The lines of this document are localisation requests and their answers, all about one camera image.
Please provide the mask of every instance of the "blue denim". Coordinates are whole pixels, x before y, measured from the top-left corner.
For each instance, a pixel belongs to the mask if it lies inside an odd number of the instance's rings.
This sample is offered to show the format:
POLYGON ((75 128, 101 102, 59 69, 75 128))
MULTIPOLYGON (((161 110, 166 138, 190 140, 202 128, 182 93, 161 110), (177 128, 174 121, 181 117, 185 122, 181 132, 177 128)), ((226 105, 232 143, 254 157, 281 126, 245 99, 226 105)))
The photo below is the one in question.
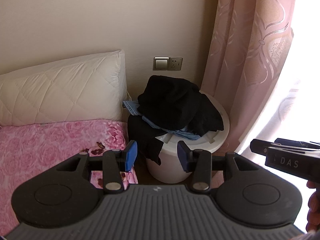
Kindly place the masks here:
POLYGON ((148 118, 146 118, 141 113, 139 113, 139 111, 138 111, 139 103, 137 100, 136 101, 123 101, 123 105, 126 109, 128 109, 130 114, 141 115, 142 119, 145 122, 147 122, 152 128, 161 129, 163 131, 166 131, 167 133, 171 133, 171 134, 174 134, 174 135, 177 135, 177 136, 180 136, 182 138, 189 139, 192 141, 198 140, 199 138, 201 138, 200 135, 189 132, 187 127, 182 128, 181 130, 167 130, 167 129, 161 128, 160 126, 157 126, 156 124, 151 122, 148 118))

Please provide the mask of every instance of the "black fabric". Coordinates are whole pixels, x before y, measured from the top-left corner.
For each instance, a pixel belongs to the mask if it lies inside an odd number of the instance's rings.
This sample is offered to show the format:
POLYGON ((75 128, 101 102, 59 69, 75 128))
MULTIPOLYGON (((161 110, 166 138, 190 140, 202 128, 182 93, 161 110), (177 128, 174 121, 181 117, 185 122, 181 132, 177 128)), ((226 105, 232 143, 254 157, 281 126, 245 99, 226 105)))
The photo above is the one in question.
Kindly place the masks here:
POLYGON ((190 121, 188 129, 200 136, 204 136, 208 131, 223 131, 224 129, 219 111, 205 94, 201 94, 198 111, 190 121))
POLYGON ((161 128, 180 130, 195 116, 200 100, 196 84, 182 78, 153 75, 138 96, 138 111, 161 128))
POLYGON ((163 141, 155 137, 166 133, 163 130, 152 128, 139 115, 130 115, 128 118, 129 140, 135 140, 138 145, 138 151, 158 165, 161 165, 159 153, 162 149, 163 141))

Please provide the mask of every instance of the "pink curtain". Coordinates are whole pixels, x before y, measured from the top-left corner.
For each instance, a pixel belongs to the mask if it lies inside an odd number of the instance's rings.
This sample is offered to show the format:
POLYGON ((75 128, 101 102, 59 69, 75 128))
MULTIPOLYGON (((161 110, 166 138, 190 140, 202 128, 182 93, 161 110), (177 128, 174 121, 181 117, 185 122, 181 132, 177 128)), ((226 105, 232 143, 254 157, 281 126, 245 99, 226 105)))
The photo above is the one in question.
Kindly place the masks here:
POLYGON ((219 0, 201 86, 229 115, 219 155, 237 148, 271 95, 293 38, 294 2, 219 0))

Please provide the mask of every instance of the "bed sheet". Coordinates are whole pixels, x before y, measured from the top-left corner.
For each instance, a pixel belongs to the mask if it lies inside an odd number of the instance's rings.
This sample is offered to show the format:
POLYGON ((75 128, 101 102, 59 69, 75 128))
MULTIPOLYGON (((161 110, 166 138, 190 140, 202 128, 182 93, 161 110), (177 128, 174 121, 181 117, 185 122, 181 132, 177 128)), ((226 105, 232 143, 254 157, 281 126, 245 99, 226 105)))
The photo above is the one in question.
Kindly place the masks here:
MULTIPOLYGON (((90 156, 125 148, 126 124, 108 120, 58 122, 0 128, 0 235, 18 221, 11 195, 23 182, 81 152, 90 156)), ((121 173, 124 187, 138 183, 134 169, 121 173)), ((93 171, 91 183, 102 186, 102 172, 93 171)))

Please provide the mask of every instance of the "switch plate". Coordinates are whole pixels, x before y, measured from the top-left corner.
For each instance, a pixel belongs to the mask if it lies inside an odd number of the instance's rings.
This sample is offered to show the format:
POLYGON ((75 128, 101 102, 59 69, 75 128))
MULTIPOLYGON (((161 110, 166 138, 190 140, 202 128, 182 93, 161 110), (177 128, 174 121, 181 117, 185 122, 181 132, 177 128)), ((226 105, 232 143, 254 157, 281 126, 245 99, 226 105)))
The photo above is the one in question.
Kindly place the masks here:
POLYGON ((168 57, 155 57, 153 59, 153 70, 167 70, 168 62, 168 57))
POLYGON ((181 70, 182 57, 169 57, 168 70, 181 70))

